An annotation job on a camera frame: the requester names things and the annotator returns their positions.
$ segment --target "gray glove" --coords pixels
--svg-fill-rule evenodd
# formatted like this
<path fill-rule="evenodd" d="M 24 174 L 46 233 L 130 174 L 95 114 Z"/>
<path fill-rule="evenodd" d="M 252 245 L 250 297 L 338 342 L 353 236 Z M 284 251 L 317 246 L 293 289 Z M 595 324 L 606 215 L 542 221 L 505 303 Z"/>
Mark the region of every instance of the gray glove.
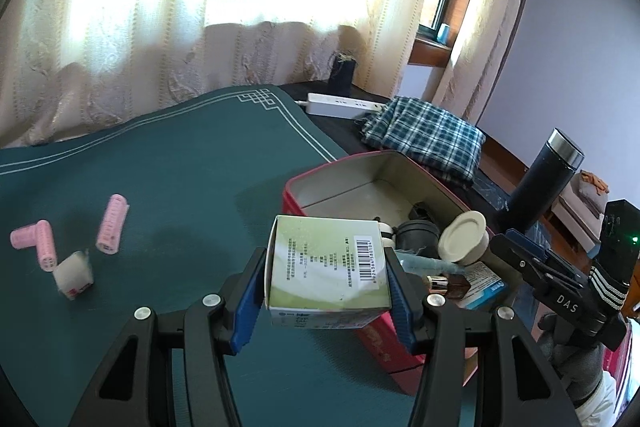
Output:
<path fill-rule="evenodd" d="M 543 315 L 540 319 L 538 327 L 543 333 L 538 340 L 538 347 L 559 375 L 574 407 L 579 407 L 602 380 L 604 346 L 601 343 L 587 348 L 556 344 L 554 330 L 557 319 L 554 313 Z"/>

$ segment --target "orange cloth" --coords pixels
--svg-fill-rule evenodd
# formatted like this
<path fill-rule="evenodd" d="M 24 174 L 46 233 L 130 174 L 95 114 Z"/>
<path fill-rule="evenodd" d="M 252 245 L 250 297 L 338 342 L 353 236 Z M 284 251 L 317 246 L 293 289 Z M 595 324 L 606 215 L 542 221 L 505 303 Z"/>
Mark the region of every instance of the orange cloth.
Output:
<path fill-rule="evenodd" d="M 582 176 L 583 182 L 590 183 L 596 187 L 596 192 L 599 196 L 605 193 L 609 194 L 609 185 L 598 178 L 593 172 L 580 171 L 580 176 Z"/>

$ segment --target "barcode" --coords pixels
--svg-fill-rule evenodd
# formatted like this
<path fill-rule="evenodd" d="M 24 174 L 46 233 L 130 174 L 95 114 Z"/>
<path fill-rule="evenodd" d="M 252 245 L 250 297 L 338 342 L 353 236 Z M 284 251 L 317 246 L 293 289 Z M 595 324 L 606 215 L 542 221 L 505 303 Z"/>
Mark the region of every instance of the barcode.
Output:
<path fill-rule="evenodd" d="M 356 236 L 358 275 L 361 281 L 376 280 L 376 264 L 373 258 L 373 242 L 370 237 Z"/>

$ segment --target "open tin box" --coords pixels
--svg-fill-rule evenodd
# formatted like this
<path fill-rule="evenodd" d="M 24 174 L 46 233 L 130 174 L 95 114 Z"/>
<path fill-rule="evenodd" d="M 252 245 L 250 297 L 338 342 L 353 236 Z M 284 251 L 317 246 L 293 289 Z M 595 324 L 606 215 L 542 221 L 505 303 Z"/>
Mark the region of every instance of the open tin box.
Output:
<path fill-rule="evenodd" d="M 283 193 L 283 213 L 295 216 L 373 219 L 396 227 L 407 221 L 409 211 L 425 201 L 434 218 L 451 223 L 469 208 L 414 161 L 395 151 L 376 151 L 347 156 L 290 179 Z M 522 281 L 520 274 L 489 249 L 481 261 L 507 284 L 498 299 L 511 303 Z M 396 337 L 387 312 L 356 330 L 362 343 L 400 388 L 414 395 L 425 362 L 410 355 Z M 475 349 L 467 349 L 465 383 L 478 367 Z"/>

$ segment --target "white power strip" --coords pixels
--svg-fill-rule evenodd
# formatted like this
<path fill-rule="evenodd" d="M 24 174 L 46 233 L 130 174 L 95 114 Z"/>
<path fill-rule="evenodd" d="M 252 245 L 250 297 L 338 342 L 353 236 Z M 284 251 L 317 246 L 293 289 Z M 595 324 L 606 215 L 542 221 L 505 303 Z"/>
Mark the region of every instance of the white power strip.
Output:
<path fill-rule="evenodd" d="M 343 98 L 341 96 L 331 96 L 314 92 L 310 92 L 307 95 L 306 103 L 300 103 L 300 105 L 306 107 L 307 114 L 350 118 L 351 120 L 361 118 L 370 112 L 380 111 L 385 107 L 383 103 L 367 102 L 367 100 Z"/>

